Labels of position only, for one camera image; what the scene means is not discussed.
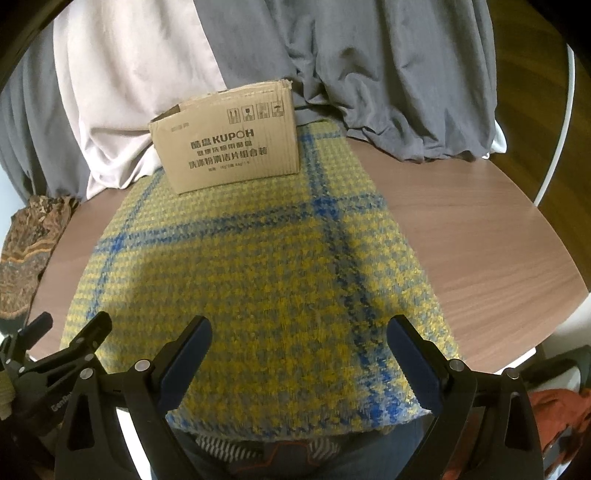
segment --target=gray fabric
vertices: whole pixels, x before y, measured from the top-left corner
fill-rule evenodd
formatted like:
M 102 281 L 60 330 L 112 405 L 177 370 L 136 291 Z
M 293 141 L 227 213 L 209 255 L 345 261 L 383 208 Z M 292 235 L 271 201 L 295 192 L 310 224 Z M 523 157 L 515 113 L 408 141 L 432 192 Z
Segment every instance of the gray fabric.
M 52 24 L 0 93 L 0 165 L 24 201 L 31 195 L 86 199 L 90 170 L 61 101 Z
M 194 0 L 228 88 L 288 78 L 298 124 L 329 116 L 400 159 L 488 153 L 486 0 Z

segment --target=white wall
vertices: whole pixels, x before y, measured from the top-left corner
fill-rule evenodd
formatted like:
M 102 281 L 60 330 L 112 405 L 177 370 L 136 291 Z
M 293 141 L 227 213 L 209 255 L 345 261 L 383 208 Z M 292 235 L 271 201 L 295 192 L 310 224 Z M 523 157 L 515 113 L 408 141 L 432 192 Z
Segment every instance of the white wall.
M 548 357 L 591 345 L 591 294 L 574 313 L 550 335 L 542 346 Z
M 6 172 L 0 167 L 0 248 L 10 228 L 10 217 L 24 204 L 8 180 Z

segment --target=person's lap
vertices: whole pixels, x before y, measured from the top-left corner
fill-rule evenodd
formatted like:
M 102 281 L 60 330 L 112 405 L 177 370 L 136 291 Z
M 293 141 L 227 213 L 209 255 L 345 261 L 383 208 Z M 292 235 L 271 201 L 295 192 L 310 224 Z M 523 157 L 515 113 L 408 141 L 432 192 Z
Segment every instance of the person's lap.
M 343 452 L 307 480 L 394 480 L 423 439 L 421 419 L 392 432 L 368 432 L 351 440 Z M 191 437 L 175 431 L 187 456 L 204 480 L 232 480 L 224 464 L 201 450 Z

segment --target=crumpled cloth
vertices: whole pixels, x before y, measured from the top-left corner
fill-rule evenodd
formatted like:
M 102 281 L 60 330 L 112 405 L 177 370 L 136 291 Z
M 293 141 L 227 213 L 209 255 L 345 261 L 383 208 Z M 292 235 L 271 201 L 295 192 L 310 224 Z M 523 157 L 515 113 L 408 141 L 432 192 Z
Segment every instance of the crumpled cloth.
M 76 210 L 72 197 L 32 196 L 12 216 L 0 258 L 0 331 L 15 333 L 27 321 L 31 303 L 53 249 Z

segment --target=patterned cloth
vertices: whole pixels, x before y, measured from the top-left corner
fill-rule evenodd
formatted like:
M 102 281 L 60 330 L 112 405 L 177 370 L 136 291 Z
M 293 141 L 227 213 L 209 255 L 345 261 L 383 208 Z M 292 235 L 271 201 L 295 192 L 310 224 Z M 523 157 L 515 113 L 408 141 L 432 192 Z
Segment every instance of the patterned cloth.
M 457 345 L 384 199 L 329 122 L 298 129 L 301 172 L 181 196 L 140 180 L 103 233 L 62 346 L 104 310 L 108 371 L 152 358 L 195 314 L 213 345 L 169 415 L 232 440 L 306 439 L 422 411 L 385 340 L 404 313 L 449 358 Z
M 4 335 L 16 333 L 27 321 L 41 276 L 77 205 L 72 197 L 34 195 L 12 216 L 0 258 L 0 332 Z

